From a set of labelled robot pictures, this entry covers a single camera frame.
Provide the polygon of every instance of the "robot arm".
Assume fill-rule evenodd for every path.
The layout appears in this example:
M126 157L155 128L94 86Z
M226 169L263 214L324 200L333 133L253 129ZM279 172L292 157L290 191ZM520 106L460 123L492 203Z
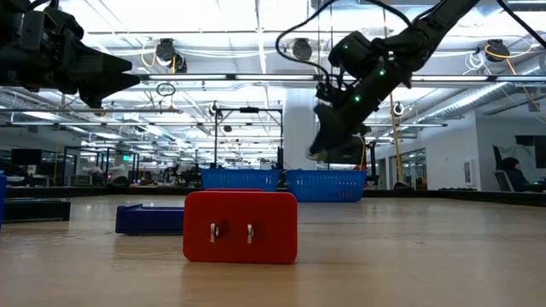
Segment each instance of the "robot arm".
M317 86L317 97L332 104L315 107L321 128L310 158L338 147L400 84L411 88L411 75L425 66L447 32L479 0L442 0L424 18L396 36L369 41L360 32L343 38L328 60L357 79L354 86L335 88L331 80Z

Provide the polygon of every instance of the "metal prong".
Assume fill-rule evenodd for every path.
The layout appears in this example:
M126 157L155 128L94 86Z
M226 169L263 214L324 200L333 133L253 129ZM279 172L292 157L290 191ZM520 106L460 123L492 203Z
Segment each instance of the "metal prong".
M247 243L252 244L254 237L254 229L251 224L247 225Z
M211 224L211 243L214 243L219 234L219 227L215 223Z

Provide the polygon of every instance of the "office chair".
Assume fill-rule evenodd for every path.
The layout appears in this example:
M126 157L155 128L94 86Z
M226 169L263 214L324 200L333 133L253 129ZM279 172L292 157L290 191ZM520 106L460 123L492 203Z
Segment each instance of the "office chair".
M505 171L493 171L495 178L497 179L498 186L503 192L515 192L510 179Z

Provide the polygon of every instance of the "cable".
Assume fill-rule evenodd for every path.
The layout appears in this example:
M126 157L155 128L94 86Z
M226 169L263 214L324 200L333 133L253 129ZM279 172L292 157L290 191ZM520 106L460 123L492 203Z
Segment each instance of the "cable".
M322 7L320 7L313 15L311 15L311 17L309 17L308 19L300 22L299 24L297 24L296 26L293 26L291 28L289 28L288 30L286 30L285 32L281 33L281 35L279 35L277 38L276 38L276 41L275 41L275 49L276 49L276 52L283 58L289 60L289 61L293 61L293 62L296 62L296 63L302 63L302 64L307 64L307 65L311 65L313 67L316 67L318 69L320 69L324 75L326 76L326 83L329 84L330 83L330 75L328 73L328 71L326 70L326 68L322 67L320 64L316 64L316 63L313 63L311 61L302 61L302 60L298 60L296 58L293 58L293 57L290 57L288 55L285 55L283 52L281 52L281 48L280 48L280 44L281 44L281 40L282 38L284 38L285 36L287 36L287 34L289 34L290 32L296 30L296 29L299 29L301 28L302 26L305 26L306 24L309 23L309 21L311 20L314 20L324 9L326 9L330 4L333 4L335 2L337 2L338 0L329 0L328 2L326 2Z
M413 24L411 23L411 21L408 19L408 17L406 17L406 15L402 14L402 12L400 12L399 10L393 8L392 6L388 5L388 4L384 4L383 2L381 1L376 1L376 0L366 0L367 2L369 3L372 3L372 4L375 4L377 6L379 6L380 8L390 12L390 13L393 13L395 14L396 16L398 16L408 27L413 27Z
M297 63L302 63L302 64L307 64L307 65L310 65L310 66L313 66L313 67L316 67L318 69L320 69L324 75L326 76L326 83L327 84L330 84L330 74L328 73L328 71L326 70L326 68L322 67L320 64L316 64L316 63L313 63L311 61L302 61L302 60L298 60L298 59L295 59L293 57L290 57L290 56L287 56L285 55L283 52L281 52L281 48L280 48L280 45L281 45L281 40L282 38L284 38L285 36L287 36L290 32L293 32L294 30L296 29L299 29L301 28L302 26L305 26L309 23L309 21L311 20L314 20L324 9L326 9L328 6L334 4L335 2L337 2L338 0L329 0L327 1L325 4L323 4L313 15L311 15L311 17L307 18L306 20L300 22L299 24L297 24L296 26L292 26L291 28L289 28L288 30L286 30L285 32L281 33L281 35L279 35L277 38L276 38L276 41L275 41L275 49L276 49L276 52L282 56L283 58L289 60L289 61L293 61L293 62L297 62ZM408 25L409 27L412 27L413 25L411 24L410 20L408 19L408 17L406 17L404 14L402 14L402 12L400 12L399 10L387 5L387 4L384 4L382 3L381 1L377 1L377 0L366 0L368 1L369 3L372 3L374 5L377 5L381 8L383 8L384 10L388 11L388 12L391 12L393 14L395 14L396 16L398 16L400 19L402 19L406 25Z
M156 53L157 53L157 44L154 46L154 59L152 60L152 64L148 64L146 62L146 60L144 60L144 49L146 48L146 43L143 43L142 44L142 53L140 54L140 58L142 60L142 64L144 64L145 66L147 67L153 67L154 64L155 64L155 56L156 56Z
M431 8L425 10L424 12L420 13L419 15L417 15L412 21L411 21L411 24L415 24L418 20L420 20L421 18L423 17L426 17L427 15L431 14L432 12L434 12L438 6L440 6L440 4L442 4L445 0L442 0L440 1L439 3L437 3L436 5L432 6Z
M504 3L503 0L497 0L497 3L502 9L504 9L504 11L506 11L506 13L510 15L510 17L514 18L514 20L516 20L520 24L520 26L526 29L529 34L531 34L531 36L533 36L544 48L546 48L546 41L544 41L543 38L538 35L537 32L531 29L531 27L527 25L520 17L518 17L518 15L516 15L514 11L510 9L508 5L506 5L506 3Z
M510 70L512 71L512 73L514 74L514 76L517 76L518 73L515 71L514 69L514 65L512 65L512 62L510 60L506 60L506 62L508 63L508 66L510 67ZM535 101L535 99L533 98L533 96L531 96L531 93L529 93L529 91L527 90L527 88L522 85L522 88L523 90L525 91L525 93L527 94L527 99L529 99L532 104L535 105L535 107L537 107L538 110L540 110L540 106L538 106L537 102Z
M488 54L488 55L493 55L499 59L515 59L515 58L519 58L520 56L522 55L526 55L528 54L529 52L531 52L531 50L533 48L535 48L533 45L529 46L529 49L526 51L526 52L523 52L523 53L520 53L518 55L497 55L497 54L494 54L492 52L489 51L489 48L490 48L490 45L487 45L485 46L484 50L485 52Z
M490 74L492 75L493 73L491 72L491 70L489 69L489 67L487 65L484 65L484 68L485 70ZM504 95L516 106L516 107L520 107L520 104L518 104L518 102L516 102L507 92L506 90L504 90L502 87L500 88L500 90L504 93ZM546 124L546 121L540 119L539 117L535 116L535 115L531 115L534 119L538 120L539 122L543 123L543 124Z

